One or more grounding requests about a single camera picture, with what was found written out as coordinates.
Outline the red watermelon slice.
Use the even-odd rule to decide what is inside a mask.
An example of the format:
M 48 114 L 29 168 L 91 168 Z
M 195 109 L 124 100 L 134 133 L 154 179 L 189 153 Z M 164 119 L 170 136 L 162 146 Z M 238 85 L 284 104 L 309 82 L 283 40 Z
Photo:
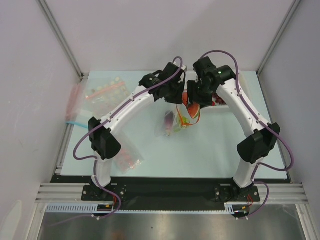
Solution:
M 200 110 L 201 108 L 198 103 L 191 103 L 187 106 L 187 112 L 193 120 L 200 117 Z

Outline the red grapes bunch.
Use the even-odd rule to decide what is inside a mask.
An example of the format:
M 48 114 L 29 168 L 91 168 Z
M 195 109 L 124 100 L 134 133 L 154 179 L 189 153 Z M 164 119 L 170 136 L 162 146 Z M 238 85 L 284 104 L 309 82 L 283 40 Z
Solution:
M 213 100 L 214 104 L 217 106 L 225 106 L 226 105 L 225 101 L 220 96 L 218 96 L 216 93 L 212 94 L 212 100 Z

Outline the purple eggplant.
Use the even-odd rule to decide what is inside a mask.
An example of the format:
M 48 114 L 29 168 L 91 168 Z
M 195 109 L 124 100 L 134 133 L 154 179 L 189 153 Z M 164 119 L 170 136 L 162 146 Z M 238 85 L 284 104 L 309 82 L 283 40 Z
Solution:
M 175 114 L 173 111 L 167 111 L 164 116 L 164 128 L 165 134 L 167 136 L 171 135 L 173 124 L 174 124 Z

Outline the clear orange-zipper zip bag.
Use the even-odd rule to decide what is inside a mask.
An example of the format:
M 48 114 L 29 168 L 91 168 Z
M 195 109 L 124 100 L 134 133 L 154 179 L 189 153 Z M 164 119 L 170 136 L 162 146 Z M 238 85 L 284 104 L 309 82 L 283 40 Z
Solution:
M 160 115 L 155 135 L 170 137 L 181 130 L 196 125 L 200 117 L 200 105 L 189 102 L 188 93 L 185 89 L 182 93 L 182 104 L 171 105 Z

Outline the green onion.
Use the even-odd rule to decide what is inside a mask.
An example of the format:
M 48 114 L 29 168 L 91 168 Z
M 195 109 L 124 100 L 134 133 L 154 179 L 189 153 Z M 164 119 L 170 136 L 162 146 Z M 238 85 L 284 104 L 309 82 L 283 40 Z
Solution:
M 188 127 L 190 127 L 192 124 L 190 123 L 189 119 L 186 118 L 185 116 L 177 116 L 175 118 L 175 121 L 174 121 L 174 125 L 173 125 L 173 132 L 174 133 L 178 133 L 180 132 L 181 130 L 183 129 L 186 129 Z

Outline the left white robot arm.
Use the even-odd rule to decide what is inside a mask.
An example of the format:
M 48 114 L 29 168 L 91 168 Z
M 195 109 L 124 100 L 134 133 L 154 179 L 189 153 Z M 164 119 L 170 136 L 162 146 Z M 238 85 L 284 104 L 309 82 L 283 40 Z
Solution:
M 133 93 L 107 115 L 88 121 L 89 141 L 95 162 L 91 177 L 95 186 L 92 194 L 99 200 L 110 195 L 112 159 L 118 155 L 122 145 L 116 138 L 118 133 L 134 116 L 159 99 L 167 103 L 180 104 L 186 82 L 187 67 L 169 62 L 164 70 L 149 73 L 139 81 Z

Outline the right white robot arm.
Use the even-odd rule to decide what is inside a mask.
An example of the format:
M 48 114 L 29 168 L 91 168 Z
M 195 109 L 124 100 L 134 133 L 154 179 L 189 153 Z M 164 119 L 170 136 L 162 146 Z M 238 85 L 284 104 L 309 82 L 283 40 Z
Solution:
M 274 149 L 281 128 L 277 123 L 271 124 L 253 106 L 239 83 L 237 70 L 233 71 L 228 65 L 216 67 L 208 56 L 196 61 L 193 70 L 197 80 L 187 82 L 188 103 L 208 108 L 217 94 L 244 132 L 245 139 L 237 145 L 240 162 L 233 177 L 235 185 L 230 188 L 231 196 L 242 201 L 249 194 L 258 165 Z

